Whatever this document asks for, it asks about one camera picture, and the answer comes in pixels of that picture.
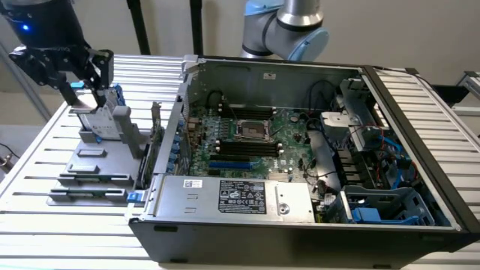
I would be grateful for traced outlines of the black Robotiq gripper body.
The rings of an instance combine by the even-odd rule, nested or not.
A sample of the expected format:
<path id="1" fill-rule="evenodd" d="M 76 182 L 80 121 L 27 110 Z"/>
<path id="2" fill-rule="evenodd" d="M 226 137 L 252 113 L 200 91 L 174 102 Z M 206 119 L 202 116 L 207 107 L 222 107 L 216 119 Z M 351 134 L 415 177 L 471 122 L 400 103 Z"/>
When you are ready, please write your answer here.
<path id="1" fill-rule="evenodd" d="M 35 57 L 59 71 L 92 71 L 91 47 L 70 1 L 2 1 L 2 15 Z"/>

